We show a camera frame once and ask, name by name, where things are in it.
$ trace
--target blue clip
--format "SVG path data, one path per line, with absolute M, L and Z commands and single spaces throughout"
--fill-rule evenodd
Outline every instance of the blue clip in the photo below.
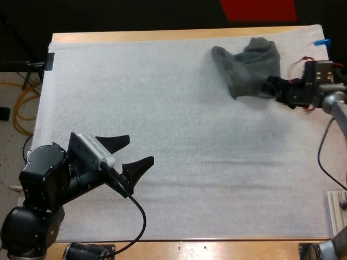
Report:
M 314 42 L 314 46 L 321 46 L 325 45 L 327 49 L 330 48 L 331 46 L 331 40 L 330 39 L 324 39 L 324 40 L 319 40 Z

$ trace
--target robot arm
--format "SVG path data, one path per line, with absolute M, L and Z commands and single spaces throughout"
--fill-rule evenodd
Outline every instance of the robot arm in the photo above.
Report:
M 302 79 L 270 76 L 262 88 L 290 108 L 322 108 L 331 114 L 347 137 L 347 79 L 332 61 L 308 61 Z
M 55 143 L 31 151 L 20 173 L 24 205 L 7 215 L 1 229 L 9 259 L 44 259 L 64 219 L 63 204 L 102 184 L 132 199 L 135 184 L 154 159 L 125 164 L 119 174 L 112 153 L 129 142 L 128 135 L 100 138 L 71 133 L 67 152 Z

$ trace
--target concrete floor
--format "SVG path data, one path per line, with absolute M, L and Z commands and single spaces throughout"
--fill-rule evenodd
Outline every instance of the concrete floor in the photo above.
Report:
M 13 82 L 23 84 L 24 79 L 17 73 L 0 73 L 0 82 Z M 9 121 L 0 121 L 0 224 L 8 212 L 17 206 L 19 193 L 9 189 L 9 186 L 20 185 L 18 176 L 24 166 L 22 158 L 22 147 L 27 136 L 17 132 L 12 125 L 12 111 L 14 104 L 21 93 L 21 88 L 0 85 L 0 106 L 10 107 L 11 115 Z M 29 101 L 20 110 L 24 116 L 34 116 L 37 113 L 38 99 Z M 20 122 L 27 130 L 34 130 L 34 121 Z M 0 259 L 6 258 L 6 251 L 0 252 Z

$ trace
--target table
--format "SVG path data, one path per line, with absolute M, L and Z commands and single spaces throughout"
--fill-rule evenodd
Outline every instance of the table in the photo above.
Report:
M 77 32 L 54 34 L 54 43 L 131 42 L 155 40 L 182 40 L 190 38 L 228 37 L 280 33 L 302 27 L 259 27 L 230 29 L 201 29 L 174 31 Z M 299 259 L 299 243 L 321 241 L 305 238 L 268 240 L 198 240 L 139 242 L 117 256 L 118 260 L 131 259 Z M 127 242 L 116 243 L 118 249 Z M 62 259 L 66 243 L 55 243 L 48 249 L 47 259 Z

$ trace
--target gray cloth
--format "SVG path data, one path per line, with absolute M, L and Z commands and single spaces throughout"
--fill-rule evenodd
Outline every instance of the gray cloth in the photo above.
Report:
M 260 96 L 269 76 L 280 76 L 280 55 L 274 42 L 252 38 L 242 53 L 232 55 L 222 47 L 214 46 L 212 56 L 225 78 L 233 99 L 238 96 Z

